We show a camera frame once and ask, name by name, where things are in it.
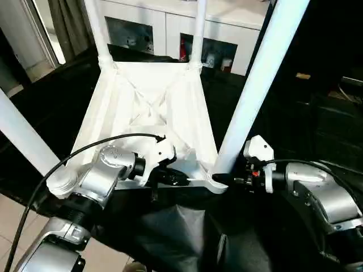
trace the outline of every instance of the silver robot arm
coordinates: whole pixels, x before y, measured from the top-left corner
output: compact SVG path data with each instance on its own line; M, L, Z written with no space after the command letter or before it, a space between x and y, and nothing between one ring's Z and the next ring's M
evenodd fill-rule
M344 187L342 180L338 184L332 174L336 175L323 164L274 160L273 149L259 135L246 142L243 156L247 163L241 177L214 174L213 179L228 186L240 185L250 192L288 192L315 216L340 263L352 271L363 269L361 205L345 182ZM286 167L277 170L276 162Z
M120 180L142 177L145 159L117 146L103 147L94 163L84 165L79 187L66 199L57 217L49 219L14 271L83 271L84 250L95 223Z

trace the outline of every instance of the white pole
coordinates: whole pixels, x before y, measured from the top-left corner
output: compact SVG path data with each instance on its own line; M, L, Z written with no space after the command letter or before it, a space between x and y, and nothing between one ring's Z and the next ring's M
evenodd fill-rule
M88 19L92 28L93 37L96 42L98 51L98 61L100 67L111 66L113 59L108 51L106 39L103 35L102 25L106 26L106 19L98 11L99 7L95 0L85 0L85 6L88 14Z
M207 0L198 0L197 3L197 16L195 20L192 57L190 61L192 67L201 67L206 3Z
M246 141L309 0L278 0L212 173L229 173Z
M59 163L57 156L1 89L0 130L43 176Z

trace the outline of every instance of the curtain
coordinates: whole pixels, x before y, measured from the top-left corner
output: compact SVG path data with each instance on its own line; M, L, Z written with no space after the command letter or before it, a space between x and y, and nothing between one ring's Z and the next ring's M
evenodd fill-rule
M48 0L50 13L66 62L93 43L83 0Z

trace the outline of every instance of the black cable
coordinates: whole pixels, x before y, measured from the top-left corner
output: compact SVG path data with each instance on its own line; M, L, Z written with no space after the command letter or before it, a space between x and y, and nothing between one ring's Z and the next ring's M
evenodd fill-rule
M68 155L67 157L65 157L64 159L62 159L57 165L55 165L39 182L39 184L37 185L37 187L35 187L35 190L33 191L33 194L31 195L29 202L23 212L22 218L19 222L18 225L18 229L16 230L15 236L14 236L14 241L12 242L11 245L11 249L10 249L10 253L9 253L9 257L7 259L6 262L6 266L5 266L5 270L4 272L9 272L11 269L11 265L12 262L14 260L14 256L15 256L15 252L16 252L16 248L18 247L18 243L19 243L19 239L20 236L22 234L22 230L25 224L25 221L27 219L28 213L30 211L30 207L32 206L36 194L39 191L40 187L43 185L43 183L45 183L47 181L47 179L51 176L51 174L53 174L60 166L62 166L64 163L66 163L69 159L73 158L74 156L78 155L79 153L83 152L86 149L89 149L91 147L100 145L101 143L106 143L112 140L116 140L116 139L121 139L121 138L127 138L127 137L135 137L135 136L142 136L142 137L152 137L155 138L158 142L162 141L164 138L154 135L154 134L149 134L149 133L130 133L130 134L123 134L123 135L118 135L118 136L114 136L114 137L109 137L103 140L99 140L97 142L88 144L87 146L84 146L82 148L80 148L79 150L74 151L73 153L71 153L70 155Z
M267 161L263 161L261 163L261 166L265 166L265 165L271 164L271 163L302 163L302 164L307 164L307 165L313 166L317 169L324 171L325 173L328 173L330 176L332 176L335 179L335 181L336 181L336 183L338 183L338 185L340 185L341 187L343 187L345 190L348 191L348 193L352 196L352 198L355 201L358 208L361 211L363 211L363 206L356 199L354 190L352 189L352 187L347 182L345 182L341 177L339 177L337 174L333 173L329 168L327 168L327 166L314 163L313 161L297 160L297 159L267 160Z

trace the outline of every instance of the tile floor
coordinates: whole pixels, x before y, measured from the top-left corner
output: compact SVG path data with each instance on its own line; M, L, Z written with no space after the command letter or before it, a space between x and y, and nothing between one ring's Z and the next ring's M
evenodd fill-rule
M0 271L5 268L11 242L23 210L22 205L0 194ZM16 251L15 264L47 221L48 218L37 215L33 211L29 213ZM88 242L86 250L81 255L86 260L85 272L122 272L124 266L132 261L126 254L117 252L94 239Z

